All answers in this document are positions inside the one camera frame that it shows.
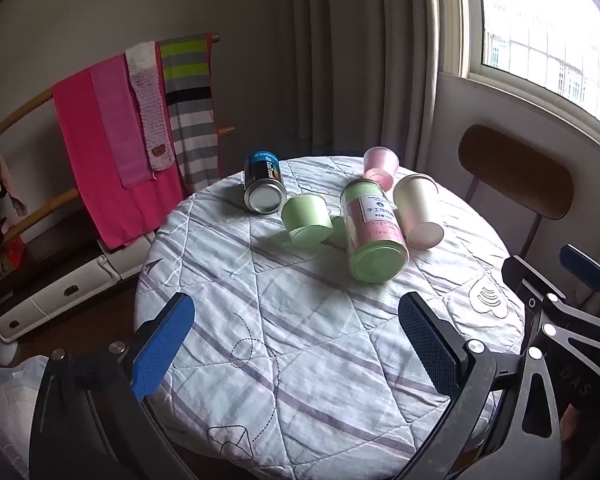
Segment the striped quilted tablecloth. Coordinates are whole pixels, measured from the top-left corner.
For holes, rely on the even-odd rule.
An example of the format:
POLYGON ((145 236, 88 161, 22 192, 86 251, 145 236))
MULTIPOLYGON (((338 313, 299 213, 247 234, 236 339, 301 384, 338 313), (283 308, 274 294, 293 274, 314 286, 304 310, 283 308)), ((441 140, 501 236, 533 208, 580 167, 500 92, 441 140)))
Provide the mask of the striped quilted tablecloth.
POLYGON ((524 307, 503 283, 508 252, 478 212, 439 193, 445 234, 385 284, 357 281, 346 242, 288 237, 250 214, 233 174, 183 200, 138 281, 135 319, 178 292, 195 321, 150 405, 170 439, 262 479, 388 479, 449 400, 437 393, 396 309, 417 292, 490 350, 516 353, 524 307))

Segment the beige curtain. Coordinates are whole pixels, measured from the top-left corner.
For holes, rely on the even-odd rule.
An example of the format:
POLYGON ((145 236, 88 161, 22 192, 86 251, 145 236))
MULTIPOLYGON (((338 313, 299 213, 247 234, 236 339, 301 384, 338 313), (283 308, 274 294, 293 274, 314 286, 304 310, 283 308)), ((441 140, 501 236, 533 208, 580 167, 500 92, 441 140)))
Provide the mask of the beige curtain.
POLYGON ((298 155, 383 145, 427 165, 439 0, 275 0, 284 131, 298 155))

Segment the pink knitted scarf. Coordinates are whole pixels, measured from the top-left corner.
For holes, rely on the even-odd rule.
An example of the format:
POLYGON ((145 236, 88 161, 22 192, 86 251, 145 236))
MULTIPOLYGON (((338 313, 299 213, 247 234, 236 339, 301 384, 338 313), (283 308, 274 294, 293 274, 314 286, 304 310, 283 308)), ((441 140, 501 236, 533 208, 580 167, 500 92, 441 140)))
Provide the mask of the pink knitted scarf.
POLYGON ((160 86, 155 41, 141 42, 126 49, 125 59, 140 110, 149 166, 155 172, 167 170, 174 163, 174 155, 160 86))

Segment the wooden towel rack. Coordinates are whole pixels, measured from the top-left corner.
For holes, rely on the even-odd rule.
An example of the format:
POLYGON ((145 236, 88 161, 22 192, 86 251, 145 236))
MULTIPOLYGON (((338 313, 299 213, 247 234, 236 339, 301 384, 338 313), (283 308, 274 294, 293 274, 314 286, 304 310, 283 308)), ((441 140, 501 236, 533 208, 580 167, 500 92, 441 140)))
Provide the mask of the wooden towel rack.
MULTIPOLYGON (((160 86, 164 99, 164 107, 166 108, 159 44, 160 42, 176 38, 182 37, 166 39, 150 38, 142 39, 140 41, 126 40, 123 44, 119 44, 103 54, 98 54, 93 48, 89 48, 87 50, 88 54, 91 55, 89 61, 82 62, 68 70, 62 70, 60 74, 52 76, 50 81, 43 84, 42 89, 50 94, 50 99, 47 100, 46 104, 53 110, 50 120, 45 124, 27 124, 25 127, 19 128, 17 125, 7 125, 7 118, 12 117, 15 114, 12 110, 8 110, 6 113, 0 115, 0 153, 4 157, 10 172, 15 178, 16 187, 18 188, 24 203, 28 207, 28 214, 32 212, 35 205, 44 205, 49 198, 56 196, 58 192, 63 191, 66 188, 76 188, 78 190, 54 107, 52 93, 53 85, 96 63, 105 61, 107 58, 112 58, 118 54, 125 55, 125 50, 136 44, 146 41, 155 41, 160 70, 160 86)), ((18 67, 14 60, 0 61, 0 75, 12 82, 13 86, 8 92, 11 96, 23 89, 29 81, 27 72, 18 67)), ((168 116, 168 128, 171 148, 174 155, 174 165, 178 167, 167 109, 166 116, 168 116)), ((180 179, 184 190, 184 198, 182 200, 185 200, 186 197, 191 196, 192 194, 187 192, 181 174, 180 179)))

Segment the blue black metal tumbler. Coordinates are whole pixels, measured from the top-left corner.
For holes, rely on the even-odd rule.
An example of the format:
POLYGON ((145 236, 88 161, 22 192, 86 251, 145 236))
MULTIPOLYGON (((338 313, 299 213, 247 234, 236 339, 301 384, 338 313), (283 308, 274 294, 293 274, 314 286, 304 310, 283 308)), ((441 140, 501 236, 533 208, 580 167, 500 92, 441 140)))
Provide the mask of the blue black metal tumbler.
POLYGON ((256 151, 246 160, 244 169, 244 202, 255 214, 279 211, 287 198, 282 170, 275 154, 256 151))

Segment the white paper cup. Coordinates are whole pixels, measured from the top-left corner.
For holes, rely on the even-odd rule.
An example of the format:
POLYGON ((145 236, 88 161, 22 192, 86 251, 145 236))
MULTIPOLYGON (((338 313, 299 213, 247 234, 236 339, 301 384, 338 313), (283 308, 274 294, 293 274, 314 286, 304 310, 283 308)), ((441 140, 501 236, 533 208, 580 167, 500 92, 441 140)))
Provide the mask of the white paper cup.
POLYGON ((409 174, 396 184, 393 198, 408 246, 427 250, 443 240, 440 193, 434 180, 426 174, 409 174))

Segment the pink plastic cup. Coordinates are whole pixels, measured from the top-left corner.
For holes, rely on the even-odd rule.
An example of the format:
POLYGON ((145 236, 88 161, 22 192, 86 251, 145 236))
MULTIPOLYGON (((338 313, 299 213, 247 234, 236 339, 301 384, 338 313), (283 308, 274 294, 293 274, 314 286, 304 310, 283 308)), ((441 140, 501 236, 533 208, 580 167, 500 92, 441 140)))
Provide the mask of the pink plastic cup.
POLYGON ((373 180, 385 192, 391 190, 400 165, 396 153, 384 146, 374 146, 365 152, 363 165, 363 177, 365 179, 373 180))

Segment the white storage drawer unit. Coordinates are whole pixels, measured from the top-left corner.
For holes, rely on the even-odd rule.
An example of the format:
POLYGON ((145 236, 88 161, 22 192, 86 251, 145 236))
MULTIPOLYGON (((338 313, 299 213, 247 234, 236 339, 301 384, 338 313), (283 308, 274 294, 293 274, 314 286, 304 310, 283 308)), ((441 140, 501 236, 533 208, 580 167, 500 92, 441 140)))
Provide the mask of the white storage drawer unit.
POLYGON ((97 243, 97 255, 72 262, 67 269, 44 275, 32 292, 24 287, 0 299, 0 339, 14 342, 22 335, 56 318, 81 302, 140 273, 155 234, 149 232, 133 244, 107 252, 97 243))

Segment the light pink cloth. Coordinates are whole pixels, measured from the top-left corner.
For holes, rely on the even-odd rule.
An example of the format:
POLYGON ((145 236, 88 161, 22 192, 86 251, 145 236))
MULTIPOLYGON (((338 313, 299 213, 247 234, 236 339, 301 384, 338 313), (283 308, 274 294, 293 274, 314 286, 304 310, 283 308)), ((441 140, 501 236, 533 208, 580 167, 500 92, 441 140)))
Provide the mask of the light pink cloth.
POLYGON ((123 54, 90 68, 96 101, 122 186, 129 190, 151 179, 142 124, 123 54))

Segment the white plastic bag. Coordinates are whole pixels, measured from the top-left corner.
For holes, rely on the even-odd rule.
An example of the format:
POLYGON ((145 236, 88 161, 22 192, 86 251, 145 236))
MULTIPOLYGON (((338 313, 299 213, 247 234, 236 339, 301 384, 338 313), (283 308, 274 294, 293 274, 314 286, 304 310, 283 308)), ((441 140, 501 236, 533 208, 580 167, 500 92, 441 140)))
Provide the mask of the white plastic bag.
POLYGON ((0 367, 0 450, 23 479, 29 478, 32 418, 46 364, 46 356, 32 356, 0 367))

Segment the hot pink towel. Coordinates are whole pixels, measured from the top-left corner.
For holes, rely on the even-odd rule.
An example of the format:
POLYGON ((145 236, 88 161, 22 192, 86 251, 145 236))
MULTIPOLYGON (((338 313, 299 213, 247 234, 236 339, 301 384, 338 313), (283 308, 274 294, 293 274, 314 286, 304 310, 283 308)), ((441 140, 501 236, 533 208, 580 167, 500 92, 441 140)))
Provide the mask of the hot pink towel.
POLYGON ((158 229, 184 198, 184 190, 174 164, 158 172, 150 168, 151 179, 135 188, 122 186, 102 126, 91 67, 54 84, 52 93, 80 196, 104 244, 116 249, 158 229))

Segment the white framed window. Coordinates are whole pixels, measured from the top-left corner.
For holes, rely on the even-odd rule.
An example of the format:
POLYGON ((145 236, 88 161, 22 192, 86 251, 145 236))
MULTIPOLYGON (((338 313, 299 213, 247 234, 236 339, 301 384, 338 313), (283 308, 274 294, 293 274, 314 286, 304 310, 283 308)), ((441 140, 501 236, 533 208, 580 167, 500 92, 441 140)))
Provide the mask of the white framed window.
POLYGON ((600 142, 600 0, 439 0, 441 68, 600 142))

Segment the brown wooden chair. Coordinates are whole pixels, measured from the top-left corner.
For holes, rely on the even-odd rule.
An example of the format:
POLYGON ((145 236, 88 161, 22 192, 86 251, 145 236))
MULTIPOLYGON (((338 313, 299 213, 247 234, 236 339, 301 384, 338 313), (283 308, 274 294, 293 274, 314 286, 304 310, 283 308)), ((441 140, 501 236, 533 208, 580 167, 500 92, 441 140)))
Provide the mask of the brown wooden chair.
POLYGON ((571 172, 528 144, 484 126, 472 125, 458 146, 460 166, 472 175, 465 194, 470 202, 483 183, 534 213, 519 255, 524 258, 544 219, 557 221, 570 211, 574 197, 571 172))

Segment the grey green striped scarf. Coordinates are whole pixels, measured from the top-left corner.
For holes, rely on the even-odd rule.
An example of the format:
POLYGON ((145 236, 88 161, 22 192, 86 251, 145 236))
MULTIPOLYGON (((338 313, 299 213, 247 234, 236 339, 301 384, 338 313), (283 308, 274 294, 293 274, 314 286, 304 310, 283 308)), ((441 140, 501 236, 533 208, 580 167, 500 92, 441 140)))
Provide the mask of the grey green striped scarf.
POLYGON ((166 109, 181 178, 189 194, 219 180, 219 133, 212 99, 212 36, 159 44, 166 109))

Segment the green pink cookie jar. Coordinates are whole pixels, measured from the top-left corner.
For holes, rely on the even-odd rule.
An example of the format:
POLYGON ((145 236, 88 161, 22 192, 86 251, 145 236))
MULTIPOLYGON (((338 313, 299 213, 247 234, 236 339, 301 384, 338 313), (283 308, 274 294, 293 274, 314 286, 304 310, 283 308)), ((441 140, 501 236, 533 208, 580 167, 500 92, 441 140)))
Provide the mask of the green pink cookie jar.
POLYGON ((392 280, 406 266, 408 250, 384 190, 373 180, 355 179, 340 202, 351 274, 370 284, 392 280))

